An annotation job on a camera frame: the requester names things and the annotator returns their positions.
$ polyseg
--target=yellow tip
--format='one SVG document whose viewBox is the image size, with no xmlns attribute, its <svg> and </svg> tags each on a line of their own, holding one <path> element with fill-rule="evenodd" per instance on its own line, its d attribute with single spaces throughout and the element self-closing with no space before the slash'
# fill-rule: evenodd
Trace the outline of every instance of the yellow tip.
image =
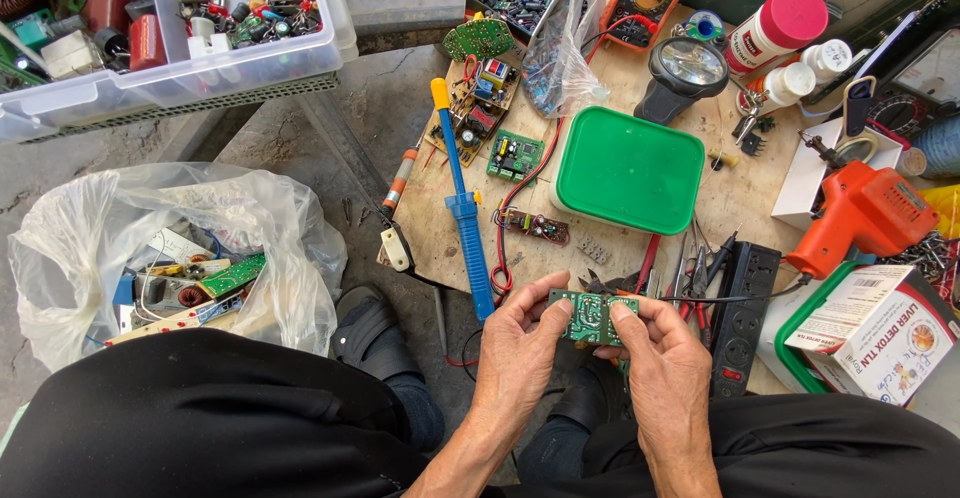
<svg viewBox="0 0 960 498">
<path fill-rule="evenodd" d="M 433 105 L 437 110 L 450 109 L 450 93 L 447 91 L 447 80 L 443 78 L 430 80 L 430 91 L 433 92 Z"/>
</svg>

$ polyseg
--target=workbench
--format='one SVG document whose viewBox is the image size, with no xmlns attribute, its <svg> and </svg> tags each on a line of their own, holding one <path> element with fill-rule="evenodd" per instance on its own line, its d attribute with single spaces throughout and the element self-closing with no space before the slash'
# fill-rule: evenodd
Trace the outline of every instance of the workbench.
<svg viewBox="0 0 960 498">
<path fill-rule="evenodd" d="M 670 28 L 684 20 L 691 12 L 690 8 L 678 5 L 659 37 L 665 38 Z M 638 53 L 618 43 L 604 41 L 590 64 L 601 83 L 609 89 L 609 99 L 603 106 L 626 114 L 633 113 L 651 78 L 647 66 L 648 54 L 649 51 Z M 448 86 L 461 79 L 463 73 L 462 63 L 451 62 L 446 75 Z M 426 88 L 428 84 L 424 83 L 422 87 Z M 721 94 L 699 100 L 671 124 L 673 128 L 699 138 L 707 151 L 721 148 L 724 152 L 741 156 L 736 167 L 725 166 L 719 171 L 712 170 L 712 159 L 706 158 L 695 218 L 702 228 L 702 234 L 714 249 L 726 241 L 739 226 L 738 241 L 778 249 L 786 255 L 797 246 L 803 232 L 772 218 L 770 212 L 800 143 L 796 129 L 807 128 L 810 122 L 802 117 L 797 107 L 775 111 L 774 129 L 761 135 L 766 143 L 760 156 L 745 155 L 735 146 L 732 136 L 741 118 L 735 105 L 737 91 L 738 87 L 730 82 Z M 548 219 L 569 223 L 570 244 L 559 247 L 537 237 L 507 232 L 504 235 L 506 257 L 515 288 L 550 271 L 558 270 L 570 270 L 571 290 L 580 290 L 577 277 L 589 279 L 588 268 L 596 271 L 604 281 L 626 276 L 641 267 L 650 241 L 651 234 L 573 215 L 557 209 L 551 203 L 549 189 L 563 156 L 571 122 L 572 117 L 564 121 L 557 151 L 536 178 L 535 186 L 523 189 L 510 203 L 523 212 L 541 214 Z M 519 92 L 512 100 L 510 112 L 500 128 L 549 144 L 556 132 L 556 125 L 556 119 L 542 118 L 526 93 Z M 479 222 L 487 269 L 498 263 L 497 224 L 491 222 L 491 218 L 498 209 L 500 200 L 514 186 L 511 182 L 486 174 L 491 142 L 492 140 L 488 140 L 484 143 L 479 156 L 463 170 L 467 190 L 479 190 L 483 200 L 479 205 Z M 450 288 L 469 292 L 457 227 L 444 204 L 444 198 L 453 194 L 450 167 L 444 162 L 447 155 L 442 151 L 436 151 L 431 158 L 433 148 L 426 140 L 422 142 L 394 219 L 402 227 L 409 243 L 418 275 Z M 682 234 L 678 234 L 661 239 L 654 262 L 655 272 L 651 277 L 652 286 L 656 288 L 659 285 L 661 293 L 666 292 L 671 282 L 670 276 L 676 270 L 682 237 Z M 580 249 L 585 238 L 592 238 L 606 250 L 608 258 L 604 263 L 594 261 Z M 687 256 L 692 257 L 693 254 L 688 251 Z M 382 252 L 380 259 L 389 264 Z M 796 275 L 797 272 L 792 267 L 782 266 L 775 288 L 785 288 L 792 283 Z M 713 283 L 714 290 L 719 280 L 720 276 Z M 750 374 L 749 389 L 759 394 L 789 393 L 759 359 L 755 361 Z"/>
</svg>

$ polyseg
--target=black pants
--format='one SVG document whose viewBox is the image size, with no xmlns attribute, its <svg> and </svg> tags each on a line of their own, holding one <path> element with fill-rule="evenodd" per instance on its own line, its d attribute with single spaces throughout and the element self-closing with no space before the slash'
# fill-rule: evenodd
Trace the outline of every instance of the black pants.
<svg viewBox="0 0 960 498">
<path fill-rule="evenodd" d="M 960 440 L 850 395 L 710 405 L 732 496 L 956 496 Z M 54 373 L 0 456 L 0 496 L 177 498 L 400 495 L 428 459 L 403 443 L 390 388 L 304 352 L 210 330 L 102 350 Z M 654 496 L 636 423 L 601 427 L 584 479 L 485 496 Z"/>
</svg>

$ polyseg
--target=plastic crate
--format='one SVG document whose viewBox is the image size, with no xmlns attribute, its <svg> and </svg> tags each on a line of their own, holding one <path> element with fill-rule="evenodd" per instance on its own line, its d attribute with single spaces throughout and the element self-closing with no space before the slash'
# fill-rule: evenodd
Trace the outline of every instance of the plastic crate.
<svg viewBox="0 0 960 498">
<path fill-rule="evenodd" d="M 323 75 L 358 55 L 346 0 L 317 0 L 323 28 L 316 33 L 192 60 L 186 28 L 173 12 L 177 0 L 154 1 L 168 64 L 127 74 L 101 70 L 0 95 L 0 144 Z"/>
</svg>

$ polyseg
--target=concrete floor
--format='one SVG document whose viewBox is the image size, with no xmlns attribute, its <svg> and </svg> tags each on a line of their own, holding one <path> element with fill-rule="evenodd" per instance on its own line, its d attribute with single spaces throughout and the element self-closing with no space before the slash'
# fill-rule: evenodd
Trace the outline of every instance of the concrete floor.
<svg viewBox="0 0 960 498">
<path fill-rule="evenodd" d="M 462 0 L 347 0 L 352 11 L 399 9 L 421 5 L 459 4 Z M 427 82 L 442 76 L 449 61 L 432 47 L 377 54 L 348 63 L 340 75 L 342 86 L 330 93 L 343 120 L 366 150 L 376 172 L 392 181 L 402 153 L 414 143 L 432 109 Z M 59 138 L 36 145 L 6 148 L 0 156 L 0 234 L 16 231 L 36 199 L 57 185 L 84 173 L 149 163 L 160 158 L 162 145 L 176 134 L 178 120 L 142 123 L 85 136 Z M 218 162 L 283 173 L 310 186 L 319 196 L 325 217 L 344 235 L 349 262 L 342 287 L 376 284 L 393 302 L 400 315 L 414 355 L 423 368 L 427 384 L 436 395 L 447 420 L 447 436 L 462 420 L 473 396 L 473 383 L 462 368 L 446 364 L 439 346 L 432 289 L 405 275 L 375 263 L 379 228 L 374 222 L 348 227 L 340 199 L 350 198 L 354 222 L 366 204 L 352 179 L 327 143 L 308 121 L 296 99 L 281 99 L 263 105 L 223 150 Z M 19 332 L 14 282 L 7 266 L 6 239 L 0 243 L 0 433 L 16 408 L 28 401 L 47 376 L 33 358 L 29 342 Z M 460 359 L 460 349 L 475 330 L 470 297 L 448 290 L 444 294 L 447 335 L 451 357 Z M 475 357 L 477 339 L 467 349 Z M 551 387 L 566 382 L 576 366 L 577 354 L 562 345 Z M 950 355 L 918 398 L 918 412 L 960 435 L 960 350 Z M 937 394 L 926 394 L 935 390 Z M 534 415 L 531 429 L 520 444 L 529 441 L 532 429 L 546 416 L 556 398 L 544 400 Z M 511 483 L 516 477 L 510 460 L 494 482 Z"/>
</svg>

